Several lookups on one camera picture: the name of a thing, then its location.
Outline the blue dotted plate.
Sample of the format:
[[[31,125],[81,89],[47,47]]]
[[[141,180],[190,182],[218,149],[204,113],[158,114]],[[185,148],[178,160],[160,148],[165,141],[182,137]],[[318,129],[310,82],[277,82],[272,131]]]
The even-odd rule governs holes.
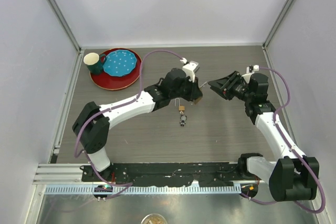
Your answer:
[[[134,53],[126,49],[118,49],[106,55],[103,70],[112,77],[123,77],[130,74],[137,65]]]

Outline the round metal object bottom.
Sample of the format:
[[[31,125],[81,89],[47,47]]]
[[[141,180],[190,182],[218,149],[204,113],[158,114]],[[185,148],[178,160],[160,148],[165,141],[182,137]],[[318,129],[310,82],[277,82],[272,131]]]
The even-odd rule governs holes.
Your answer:
[[[141,224],[167,224],[167,220],[160,214],[148,214],[142,219]]]

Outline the large brass padlock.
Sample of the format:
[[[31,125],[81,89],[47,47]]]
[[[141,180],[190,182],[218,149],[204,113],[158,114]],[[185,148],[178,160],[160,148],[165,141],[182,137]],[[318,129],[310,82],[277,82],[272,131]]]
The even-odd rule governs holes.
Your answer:
[[[203,97],[203,95],[202,95],[202,89],[203,89],[206,85],[208,85],[208,81],[207,81],[207,82],[204,82],[201,86],[199,86],[199,90],[200,90],[200,92],[201,92],[201,95],[199,95],[199,96],[193,101],[194,104],[198,104],[198,103],[200,102],[200,100],[202,99],[202,97]]]

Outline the aluminium frame rail front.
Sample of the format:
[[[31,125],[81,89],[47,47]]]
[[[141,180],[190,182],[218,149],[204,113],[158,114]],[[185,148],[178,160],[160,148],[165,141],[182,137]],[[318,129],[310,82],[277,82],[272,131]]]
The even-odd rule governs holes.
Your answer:
[[[81,166],[82,164],[39,164],[33,185],[83,184]]]

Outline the small brass long-shackle padlock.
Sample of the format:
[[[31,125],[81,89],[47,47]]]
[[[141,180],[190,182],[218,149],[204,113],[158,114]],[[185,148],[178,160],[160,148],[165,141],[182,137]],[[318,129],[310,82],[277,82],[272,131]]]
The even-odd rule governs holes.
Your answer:
[[[181,105],[180,98],[175,98],[174,99],[174,106],[178,108],[178,111],[180,113],[184,113],[185,106]]]

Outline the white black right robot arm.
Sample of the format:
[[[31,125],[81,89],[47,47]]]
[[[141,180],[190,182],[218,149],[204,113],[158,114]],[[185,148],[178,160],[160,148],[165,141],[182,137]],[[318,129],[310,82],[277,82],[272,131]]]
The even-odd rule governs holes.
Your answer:
[[[247,116],[265,137],[277,159],[272,164],[262,156],[250,155],[237,166],[239,177],[250,179],[256,175],[268,184],[277,202],[315,199],[317,183],[314,177],[319,173],[319,163],[296,146],[275,114],[275,107],[267,99],[268,77],[262,73],[241,75],[234,71],[208,84],[225,100],[238,98],[244,102]]]

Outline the red round tray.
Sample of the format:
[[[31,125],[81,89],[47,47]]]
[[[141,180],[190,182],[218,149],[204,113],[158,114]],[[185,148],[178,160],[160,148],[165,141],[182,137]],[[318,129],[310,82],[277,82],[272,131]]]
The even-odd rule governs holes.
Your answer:
[[[125,48],[109,49],[101,54],[107,55],[108,53],[113,52],[118,49],[125,49]],[[103,73],[99,75],[89,73],[89,76],[95,85],[105,90],[117,91],[117,90],[128,88],[129,86],[133,85],[139,79],[140,65],[142,63],[142,59],[135,51],[131,49],[126,49],[126,50],[129,50],[132,53],[134,53],[138,60],[136,63],[135,69],[130,74],[123,76],[123,77],[112,77],[106,74],[104,71]]]

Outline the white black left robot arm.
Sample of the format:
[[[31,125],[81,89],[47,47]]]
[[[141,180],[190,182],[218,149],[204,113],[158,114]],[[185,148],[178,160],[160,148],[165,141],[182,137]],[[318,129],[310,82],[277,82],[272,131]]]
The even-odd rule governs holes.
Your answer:
[[[105,182],[112,174],[105,150],[109,130],[140,114],[162,109],[177,98],[195,103],[203,96],[196,72],[189,63],[181,69],[173,68],[158,83],[130,98],[105,105],[96,105],[95,102],[85,105],[72,126],[77,136],[75,148],[81,143],[98,180]]]

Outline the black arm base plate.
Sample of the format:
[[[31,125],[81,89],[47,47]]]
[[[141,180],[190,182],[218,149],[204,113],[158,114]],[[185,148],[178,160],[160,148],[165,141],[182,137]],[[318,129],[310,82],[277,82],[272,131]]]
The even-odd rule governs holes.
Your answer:
[[[131,183],[134,187],[188,187],[197,181],[201,187],[231,186],[234,181],[257,180],[243,170],[240,163],[113,163],[95,174],[91,165],[81,165],[83,182],[106,180],[117,185]]]

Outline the dark green mug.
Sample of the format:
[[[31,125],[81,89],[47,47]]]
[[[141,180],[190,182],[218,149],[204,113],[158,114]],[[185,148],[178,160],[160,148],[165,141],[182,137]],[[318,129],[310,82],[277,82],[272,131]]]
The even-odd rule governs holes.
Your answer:
[[[106,62],[105,54],[97,54],[95,52],[88,53],[84,56],[83,62],[89,69],[91,74],[99,75],[103,73],[103,65]]]

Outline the keys on small padlock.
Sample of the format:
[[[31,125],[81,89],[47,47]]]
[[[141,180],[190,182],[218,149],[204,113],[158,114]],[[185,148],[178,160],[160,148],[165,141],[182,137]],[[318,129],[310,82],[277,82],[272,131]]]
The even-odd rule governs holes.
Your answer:
[[[180,111],[180,126],[184,127],[186,124],[187,116],[183,111]]]

